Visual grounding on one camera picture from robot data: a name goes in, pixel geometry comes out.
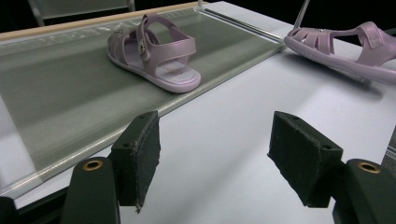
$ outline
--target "lavender sandal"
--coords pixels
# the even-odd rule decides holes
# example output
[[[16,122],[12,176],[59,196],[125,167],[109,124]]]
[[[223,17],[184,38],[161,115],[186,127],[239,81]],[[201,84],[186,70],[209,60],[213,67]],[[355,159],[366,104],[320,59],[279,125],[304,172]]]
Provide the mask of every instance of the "lavender sandal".
[[[168,28],[174,42],[160,44],[149,29],[154,22]],[[187,66],[190,56],[196,52],[195,39],[160,15],[145,15],[137,29],[116,32],[107,44],[107,56],[113,63],[167,91],[192,91],[201,82],[201,75]]]
[[[357,35],[362,45],[361,56],[352,61],[334,55],[333,38]],[[296,28],[284,38],[290,49],[317,63],[351,74],[388,84],[396,84],[396,71],[381,67],[396,58],[396,38],[368,21],[346,31]]]

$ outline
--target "gray conveyor belt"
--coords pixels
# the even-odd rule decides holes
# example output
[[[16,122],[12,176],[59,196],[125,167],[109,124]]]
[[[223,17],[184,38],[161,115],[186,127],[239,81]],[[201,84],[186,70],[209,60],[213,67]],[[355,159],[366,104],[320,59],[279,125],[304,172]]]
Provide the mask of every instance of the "gray conveyor belt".
[[[107,58],[111,33],[140,18],[0,45],[0,94],[35,177],[48,180],[110,146],[137,115],[157,110],[161,117],[284,48],[193,8],[163,15],[196,40],[189,66],[202,82],[194,91],[164,91]],[[154,31],[166,38],[163,28]],[[18,197],[13,188],[35,187],[29,178],[3,194]]]

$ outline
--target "white table surface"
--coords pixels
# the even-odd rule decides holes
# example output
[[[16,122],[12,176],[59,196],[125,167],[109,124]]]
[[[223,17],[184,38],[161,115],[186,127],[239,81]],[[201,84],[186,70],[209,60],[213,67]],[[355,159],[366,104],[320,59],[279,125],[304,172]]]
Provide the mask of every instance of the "white table surface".
[[[206,7],[276,35],[292,28],[226,2]],[[341,41],[335,47],[355,58],[360,53]],[[160,164],[145,205],[140,214],[121,207],[121,223],[333,223],[334,201],[329,208],[304,207],[267,157],[275,111],[298,116],[332,139],[344,149],[343,161],[381,163],[396,125],[396,88],[360,84],[285,49],[160,119]],[[71,172],[16,205],[66,187]]]

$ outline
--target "sandal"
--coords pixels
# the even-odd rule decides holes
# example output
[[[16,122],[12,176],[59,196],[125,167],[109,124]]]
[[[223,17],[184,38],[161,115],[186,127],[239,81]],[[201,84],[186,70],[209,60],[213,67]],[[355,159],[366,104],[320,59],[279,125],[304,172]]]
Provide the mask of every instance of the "sandal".
[[[174,42],[160,44],[149,29],[154,22],[168,28]],[[107,44],[107,56],[113,63],[167,91],[192,91],[201,82],[201,75],[187,66],[196,52],[195,39],[156,13],[146,14],[136,29],[115,32]]]
[[[362,52],[357,61],[334,55],[333,38],[357,35]],[[396,84],[396,71],[381,67],[396,58],[396,38],[368,21],[346,31],[296,28],[284,38],[288,48],[317,63],[375,81]]]

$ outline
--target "pink sandal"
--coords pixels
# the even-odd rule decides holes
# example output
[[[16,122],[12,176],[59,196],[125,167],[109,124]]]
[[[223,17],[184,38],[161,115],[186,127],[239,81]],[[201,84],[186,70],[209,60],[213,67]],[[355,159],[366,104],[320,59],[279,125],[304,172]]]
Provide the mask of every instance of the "pink sandal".
[[[336,36],[357,35],[362,45],[361,56],[352,61],[334,55]],[[378,29],[368,21],[347,31],[296,28],[284,38],[290,49],[317,63],[351,74],[388,84],[396,84],[396,71],[381,67],[396,58],[396,38]]]
[[[168,28],[174,42],[160,44],[149,29],[154,22]],[[195,39],[160,15],[145,15],[137,29],[116,32],[107,44],[107,56],[113,63],[167,91],[192,91],[201,82],[201,75],[187,66],[190,56],[196,52]]]

